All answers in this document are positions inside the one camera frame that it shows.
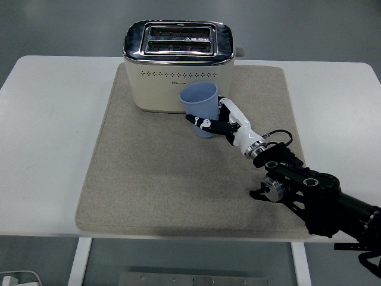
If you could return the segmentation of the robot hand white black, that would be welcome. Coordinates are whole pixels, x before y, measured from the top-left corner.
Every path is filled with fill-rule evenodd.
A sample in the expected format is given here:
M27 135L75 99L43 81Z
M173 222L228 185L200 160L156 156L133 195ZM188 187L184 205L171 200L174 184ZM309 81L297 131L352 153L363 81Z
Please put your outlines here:
M250 121L235 103L218 96L218 119L206 119L193 114L186 115L186 120L196 127L196 130L206 131L211 134L223 135L232 145L239 147L242 155L254 158L266 150L264 138L255 133Z

